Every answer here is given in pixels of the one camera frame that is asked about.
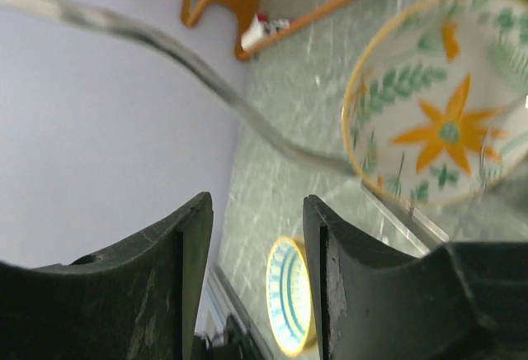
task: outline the white wall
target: white wall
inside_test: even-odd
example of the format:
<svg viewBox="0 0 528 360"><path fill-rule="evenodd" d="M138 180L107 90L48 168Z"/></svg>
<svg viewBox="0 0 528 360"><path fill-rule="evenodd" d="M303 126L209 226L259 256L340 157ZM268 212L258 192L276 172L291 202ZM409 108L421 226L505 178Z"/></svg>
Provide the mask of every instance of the white wall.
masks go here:
<svg viewBox="0 0 528 360"><path fill-rule="evenodd" d="M181 0L78 0L157 26L237 90L235 21ZM218 251L238 121L190 74L149 50L0 7L0 259L70 263L176 210L214 200Z"/></svg>

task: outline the metal wire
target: metal wire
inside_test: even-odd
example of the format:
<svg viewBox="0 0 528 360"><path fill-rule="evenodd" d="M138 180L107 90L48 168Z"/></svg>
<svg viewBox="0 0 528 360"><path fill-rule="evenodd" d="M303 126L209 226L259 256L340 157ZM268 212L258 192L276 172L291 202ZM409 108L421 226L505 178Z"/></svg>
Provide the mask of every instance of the metal wire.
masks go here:
<svg viewBox="0 0 528 360"><path fill-rule="evenodd" d="M191 71L279 154L310 168L324 169L349 177L356 176L348 160L313 151L286 139L204 60L176 39L151 26L106 9L89 7L69 0L0 0L0 5L150 48Z"/></svg>

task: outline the ceramic plate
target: ceramic plate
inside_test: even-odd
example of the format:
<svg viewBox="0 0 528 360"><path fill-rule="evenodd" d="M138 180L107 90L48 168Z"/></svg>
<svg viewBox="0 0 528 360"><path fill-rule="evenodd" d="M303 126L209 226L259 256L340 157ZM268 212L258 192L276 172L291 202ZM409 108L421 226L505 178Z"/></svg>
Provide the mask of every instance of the ceramic plate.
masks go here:
<svg viewBox="0 0 528 360"><path fill-rule="evenodd" d="M266 271L266 302L271 329L289 357L314 344L315 324L304 246L290 238L273 245Z"/></svg>
<svg viewBox="0 0 528 360"><path fill-rule="evenodd" d="M426 0L386 24L349 83L342 129L375 192L450 202L497 181L528 150L526 0Z"/></svg>

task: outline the marble countertop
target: marble countertop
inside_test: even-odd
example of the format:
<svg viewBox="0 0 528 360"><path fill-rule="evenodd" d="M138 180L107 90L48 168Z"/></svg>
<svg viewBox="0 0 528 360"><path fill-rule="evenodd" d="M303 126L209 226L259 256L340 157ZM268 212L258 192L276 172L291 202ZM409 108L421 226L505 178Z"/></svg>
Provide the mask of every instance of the marble countertop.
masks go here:
<svg viewBox="0 0 528 360"><path fill-rule="evenodd" d="M326 1L262 0L262 10L271 17L295 17ZM354 64L377 30L414 1L357 0L263 50L251 62L248 99L292 140L345 157L340 115ZM283 159L244 123L232 174L219 265L277 359L285 357L267 316L267 256L279 236L302 235L307 195L318 195L353 225L397 249L415 256L427 251L357 181Z"/></svg>

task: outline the orange flower pattern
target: orange flower pattern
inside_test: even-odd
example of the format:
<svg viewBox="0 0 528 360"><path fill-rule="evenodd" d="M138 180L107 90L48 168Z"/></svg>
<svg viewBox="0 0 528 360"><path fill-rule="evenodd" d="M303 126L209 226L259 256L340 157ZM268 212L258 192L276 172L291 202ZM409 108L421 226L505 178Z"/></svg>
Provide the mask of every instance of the orange flower pattern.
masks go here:
<svg viewBox="0 0 528 360"><path fill-rule="evenodd" d="M441 28L442 44L444 46L445 57L449 63L452 63L460 54L459 43L456 40L456 23L447 21Z"/></svg>
<svg viewBox="0 0 528 360"><path fill-rule="evenodd" d="M464 113L470 86L471 74L468 73L456 88L443 113L429 102L420 99L420 108L430 122L397 135L389 141L389 144L425 143L417 158L416 173L429 166L445 150L462 170L468 175L471 174L465 150L480 154L483 137L488 131L481 122L496 116L502 108L486 108ZM490 135L492 138L501 138L506 132L493 129ZM484 155L497 160L501 158L490 147L486 147Z"/></svg>

